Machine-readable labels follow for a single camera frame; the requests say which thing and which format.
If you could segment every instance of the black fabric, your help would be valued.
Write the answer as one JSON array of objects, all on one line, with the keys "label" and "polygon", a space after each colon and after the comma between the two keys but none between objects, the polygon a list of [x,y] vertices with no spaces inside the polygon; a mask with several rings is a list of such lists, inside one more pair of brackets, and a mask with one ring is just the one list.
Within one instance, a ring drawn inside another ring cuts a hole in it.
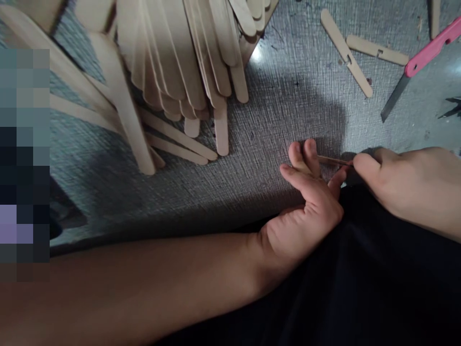
[{"label": "black fabric", "polygon": [[390,215],[364,186],[344,219],[263,299],[159,345],[447,345],[461,330],[461,245]]}]

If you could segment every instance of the wooden craft stick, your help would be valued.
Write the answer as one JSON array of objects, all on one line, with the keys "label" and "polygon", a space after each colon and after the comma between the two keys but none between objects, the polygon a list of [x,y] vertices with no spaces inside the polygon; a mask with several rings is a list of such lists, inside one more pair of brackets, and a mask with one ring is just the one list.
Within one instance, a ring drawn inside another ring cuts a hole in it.
[{"label": "wooden craft stick", "polygon": [[145,47],[145,40],[144,40],[144,28],[142,27],[142,23],[138,20],[136,23],[132,25],[136,26],[136,37],[135,42],[133,44],[133,61],[131,65],[131,81],[135,87],[144,91],[144,79],[146,75],[146,47]]},{"label": "wooden craft stick", "polygon": [[202,70],[202,78],[206,88],[206,93],[213,107],[223,108],[226,106],[226,99],[219,93],[215,79],[213,78],[213,69],[211,68],[200,18],[196,16],[197,12],[193,11],[195,3],[192,1],[186,1],[184,4],[186,4],[188,19],[190,18],[189,25],[193,31],[194,43],[196,45],[195,51],[197,52],[197,58],[200,61],[200,68]]},{"label": "wooden craft stick", "polygon": [[346,44],[343,36],[341,35],[340,30],[336,26],[335,21],[328,12],[327,9],[323,9],[320,14],[320,22],[322,23],[325,31],[330,36],[331,41],[335,45],[336,49],[340,53],[340,56],[346,62],[346,65],[352,75],[354,76],[355,80],[357,81],[358,85],[364,92],[365,96],[368,98],[373,96],[373,90],[369,85],[368,81],[366,80],[362,70],[360,69],[357,61],[355,61],[349,47]]},{"label": "wooden craft stick", "polygon": [[440,32],[440,0],[431,0],[431,39]]},{"label": "wooden craft stick", "polygon": [[208,107],[206,107],[204,110],[198,111],[195,109],[192,109],[194,111],[194,115],[197,119],[200,120],[208,120],[210,118],[210,112],[208,111]]},{"label": "wooden craft stick", "polygon": [[61,49],[34,23],[18,9],[0,5],[0,18],[15,33],[22,44],[29,49],[49,49],[50,69],[59,76],[83,101],[93,106],[106,120],[113,122],[114,108],[98,92],[74,63]]},{"label": "wooden craft stick", "polygon": [[229,0],[230,5],[239,20],[240,27],[245,35],[253,37],[256,35],[256,26],[250,9],[245,0]]},{"label": "wooden craft stick", "polygon": [[234,32],[231,22],[234,23],[234,14],[232,12],[232,17],[229,16],[228,3],[227,0],[213,0],[210,1],[210,7],[221,56],[228,66],[235,66],[239,59],[242,60],[242,57],[240,49],[236,50],[233,43]]},{"label": "wooden craft stick", "polygon": [[206,107],[205,94],[184,4],[182,0],[167,0],[162,4],[187,98],[193,108],[202,110]]},{"label": "wooden craft stick", "polygon": [[264,8],[261,6],[261,3],[264,5],[265,0],[247,0],[248,8],[250,9],[251,16],[255,20],[259,20],[264,12]]},{"label": "wooden craft stick", "polygon": [[355,35],[348,35],[346,38],[348,47],[352,50],[359,51],[374,57],[377,57],[388,62],[393,62],[398,65],[405,66],[410,59],[408,55],[399,53],[397,51],[379,46],[373,42],[367,41]]},{"label": "wooden craft stick", "polygon": [[131,70],[133,65],[133,45],[136,42],[139,0],[117,0],[117,33],[120,53]]},{"label": "wooden craft stick", "polygon": [[221,156],[229,155],[229,131],[227,107],[214,109],[216,149]]},{"label": "wooden craft stick", "polygon": [[166,94],[178,101],[185,99],[187,97],[186,91],[176,60],[168,24],[165,20],[163,6],[157,0],[145,0],[145,4],[146,13],[150,17],[148,24],[150,23],[152,28],[149,33],[153,34],[150,40],[155,42],[157,48]]},{"label": "wooden craft stick", "polygon": [[248,86],[246,84],[245,70],[243,68],[242,56],[240,54],[239,37],[237,36],[237,23],[235,22],[232,12],[229,13],[229,17],[231,20],[232,44],[239,52],[237,65],[229,68],[230,77],[234,85],[235,97],[241,103],[247,103],[249,100]]},{"label": "wooden craft stick", "polygon": [[123,63],[117,47],[104,34],[90,33],[89,36],[139,169],[144,174],[153,175],[156,172],[156,168],[146,143],[141,120],[126,81]]},{"label": "wooden craft stick", "polygon": [[255,25],[256,32],[261,35],[266,27],[266,9],[264,8],[264,0],[258,1],[260,2],[259,6],[261,7],[261,17],[259,19],[255,19]]},{"label": "wooden craft stick", "polygon": [[113,15],[115,0],[78,0],[75,16],[88,31],[105,32]]},{"label": "wooden craft stick", "polygon": [[332,159],[326,156],[320,156],[317,155],[318,161],[322,164],[327,164],[330,166],[349,166],[353,167],[353,165],[350,165],[347,161],[343,160],[338,160],[338,159]]},{"label": "wooden craft stick", "polygon": [[165,95],[164,93],[160,93],[160,102],[162,104],[162,108],[166,113],[172,115],[172,121],[179,121],[181,120],[181,106],[179,101],[172,99],[170,96]]},{"label": "wooden craft stick", "polygon": [[[105,95],[109,100],[112,100],[110,95],[109,88],[104,85],[103,83],[99,82],[98,80],[94,79],[90,75],[88,75],[88,79],[94,83],[95,87],[101,92],[101,94]],[[148,111],[138,108],[139,116],[141,120],[148,126],[152,127],[154,130],[159,131],[160,133],[164,134],[168,138],[173,139],[174,141],[182,144],[189,150],[196,152],[199,155],[207,158],[210,161],[214,161],[218,159],[218,155],[212,151],[211,149],[205,147],[203,144],[191,139],[190,137],[186,136],[184,133],[179,131],[177,128],[171,126],[167,122],[161,120],[160,118],[156,117],[155,115],[149,113]]]},{"label": "wooden craft stick", "polygon": [[190,138],[197,138],[200,135],[200,120],[185,118],[184,133]]},{"label": "wooden craft stick", "polygon": [[[265,26],[267,26],[267,24],[269,23],[269,20],[274,14],[274,11],[278,4],[279,4],[279,0],[271,0],[270,7],[264,14],[264,18],[266,20]],[[256,35],[256,40],[253,39],[251,40],[251,42],[247,41],[247,37],[245,35],[243,35],[240,38],[239,46],[240,46],[240,52],[242,53],[242,62],[243,62],[244,67],[250,61],[251,55],[253,54],[253,51],[255,50],[260,38],[261,38],[261,35]]]},{"label": "wooden craft stick", "polygon": [[179,101],[179,105],[181,108],[181,114],[184,116],[184,118],[190,120],[197,119],[197,117],[194,115],[194,110],[188,100]]},{"label": "wooden craft stick", "polygon": [[156,149],[162,150],[174,156],[196,163],[201,166],[208,164],[208,160],[203,156],[197,155],[187,149],[181,148],[164,139],[158,138],[150,133],[146,133],[148,143]]},{"label": "wooden craft stick", "polygon": [[203,34],[205,37],[206,47],[208,51],[211,68],[215,77],[216,86],[222,96],[229,97],[232,95],[231,82],[229,80],[229,73],[224,64],[221,54],[219,53],[218,40],[213,26],[213,16],[211,14],[211,7],[209,1],[197,2],[194,1],[194,10],[197,10],[197,16],[202,23],[202,30],[197,30],[198,34]]},{"label": "wooden craft stick", "polygon": [[54,31],[65,0],[16,0],[16,6],[51,35]]}]

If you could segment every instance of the notched popsicle stick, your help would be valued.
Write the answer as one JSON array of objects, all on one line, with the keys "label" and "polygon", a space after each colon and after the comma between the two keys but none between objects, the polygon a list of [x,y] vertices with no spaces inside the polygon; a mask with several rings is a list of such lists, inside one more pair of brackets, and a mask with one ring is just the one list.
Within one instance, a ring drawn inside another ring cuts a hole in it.
[{"label": "notched popsicle stick", "polygon": [[146,143],[137,108],[126,81],[123,63],[117,47],[104,34],[90,33],[89,37],[139,169],[144,174],[153,175],[156,168]]},{"label": "notched popsicle stick", "polygon": [[194,115],[194,110],[188,100],[179,101],[179,106],[181,108],[181,114],[184,116],[184,118],[191,120],[196,119],[196,116]]},{"label": "notched popsicle stick", "polygon": [[239,20],[240,27],[245,35],[253,37],[256,35],[256,26],[250,9],[245,0],[229,0],[230,5]]},{"label": "notched popsicle stick", "polygon": [[197,138],[200,135],[200,120],[185,118],[184,133],[190,138]]},{"label": "notched popsicle stick", "polygon": [[227,67],[224,64],[224,61],[221,58],[218,47],[218,40],[216,39],[216,33],[213,26],[213,16],[211,14],[211,7],[208,1],[196,2],[194,9],[197,17],[200,18],[202,23],[202,30],[199,30],[197,26],[197,32],[200,35],[200,32],[205,37],[206,47],[208,51],[209,60],[211,67],[213,69],[213,75],[215,77],[216,86],[219,93],[222,96],[229,97],[232,95],[231,83],[229,80],[229,74],[227,72]]},{"label": "notched popsicle stick", "polygon": [[227,120],[227,106],[214,109],[216,149],[221,156],[229,155],[229,130]]},{"label": "notched popsicle stick", "polygon": [[408,55],[377,45],[376,43],[367,41],[355,35],[348,35],[346,43],[352,50],[356,50],[388,62],[393,62],[398,65],[405,66],[408,64],[408,60],[410,59]]},{"label": "notched popsicle stick", "polygon": [[88,31],[105,32],[113,15],[115,0],[78,0],[75,16]]},{"label": "notched popsicle stick", "polygon": [[236,50],[233,44],[233,31],[235,30],[231,22],[234,23],[234,18],[233,12],[232,18],[230,18],[227,4],[227,0],[210,1],[211,13],[213,14],[213,22],[222,59],[228,66],[235,66],[237,65],[238,59],[242,58],[240,56],[240,50]]},{"label": "notched popsicle stick", "polygon": [[259,20],[264,12],[265,0],[247,0],[248,8],[254,20]]},{"label": "notched popsicle stick", "polygon": [[355,80],[357,81],[358,85],[364,92],[365,96],[368,98],[373,96],[373,90],[369,85],[368,81],[366,80],[362,70],[360,69],[357,61],[355,61],[349,47],[344,40],[338,26],[336,25],[335,21],[328,12],[327,9],[323,9],[320,14],[320,22],[322,23],[325,31],[330,36],[331,41],[335,45],[336,49],[340,53],[340,56],[346,62],[346,65],[349,71],[354,76]]},{"label": "notched popsicle stick", "polygon": [[165,20],[162,2],[157,0],[145,0],[145,4],[147,8],[146,13],[150,17],[148,24],[150,23],[152,28],[149,33],[153,34],[151,40],[154,41],[156,45],[166,94],[175,100],[185,99],[186,91],[176,60],[168,24]]},{"label": "notched popsicle stick", "polygon": [[206,107],[205,94],[183,2],[163,1],[163,8],[187,98],[192,107],[202,110]]},{"label": "notched popsicle stick", "polygon": [[204,158],[203,156],[197,155],[187,149],[181,148],[164,139],[153,136],[150,133],[146,133],[146,138],[147,138],[147,142],[150,145],[152,145],[153,147],[159,150],[162,150],[174,156],[178,156],[184,160],[188,160],[190,162],[196,163],[201,166],[205,166],[206,164],[208,164],[208,160]]}]

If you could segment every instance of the pile of popsicle sticks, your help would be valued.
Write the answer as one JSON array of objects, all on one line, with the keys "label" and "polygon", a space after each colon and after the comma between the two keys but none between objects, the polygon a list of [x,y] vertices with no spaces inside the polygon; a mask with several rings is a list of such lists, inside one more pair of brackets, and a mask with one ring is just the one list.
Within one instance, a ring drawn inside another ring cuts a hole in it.
[{"label": "pile of popsicle sticks", "polygon": [[[131,146],[140,171],[152,175],[165,166],[152,147],[197,164],[218,158],[192,139],[199,135],[200,120],[210,113],[217,151],[221,156],[229,153],[231,81],[237,100],[247,102],[243,67],[277,4],[278,0],[79,0],[75,14],[88,31],[107,85],[80,71],[49,33],[20,10],[2,5],[0,17],[17,48],[49,49],[51,70],[93,110],[54,95],[51,108],[119,133]],[[135,104],[125,68],[152,110],[163,110],[172,121],[185,118],[186,134]],[[143,125],[185,148],[145,132]]]}]

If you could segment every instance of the finger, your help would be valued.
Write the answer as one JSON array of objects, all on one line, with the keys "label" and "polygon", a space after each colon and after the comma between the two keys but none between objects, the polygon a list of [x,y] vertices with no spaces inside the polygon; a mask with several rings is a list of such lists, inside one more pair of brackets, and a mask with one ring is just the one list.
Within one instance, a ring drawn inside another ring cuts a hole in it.
[{"label": "finger", "polygon": [[301,153],[301,144],[298,142],[292,143],[288,149],[288,157],[290,158],[290,162],[293,168],[296,168],[298,171],[304,174],[312,175],[311,170],[304,162],[304,158]]},{"label": "finger", "polygon": [[399,155],[387,148],[380,148],[373,154],[376,161],[383,164],[385,162],[395,161],[399,159]]},{"label": "finger", "polygon": [[368,186],[373,188],[381,170],[381,164],[370,155],[361,153],[354,157],[354,168]]},{"label": "finger", "polygon": [[291,186],[301,192],[304,199],[309,197],[309,193],[312,189],[312,182],[315,182],[311,175],[301,173],[286,164],[280,166],[280,173]]},{"label": "finger", "polygon": [[336,200],[340,198],[341,185],[346,181],[348,170],[348,166],[341,167],[328,182],[331,194]]},{"label": "finger", "polygon": [[317,158],[317,144],[314,139],[310,138],[304,142],[303,146],[304,159],[307,167],[312,172],[312,176],[317,179],[321,176],[320,163]]},{"label": "finger", "polygon": [[305,206],[306,206],[305,204],[300,204],[300,205],[298,205],[298,206],[296,206],[296,207],[287,208],[287,209],[283,210],[283,211],[279,214],[279,216],[283,216],[283,215],[285,215],[285,214],[288,214],[288,213],[290,213],[290,212],[292,212],[292,211],[295,211],[295,210],[298,210],[298,209],[304,209]]}]

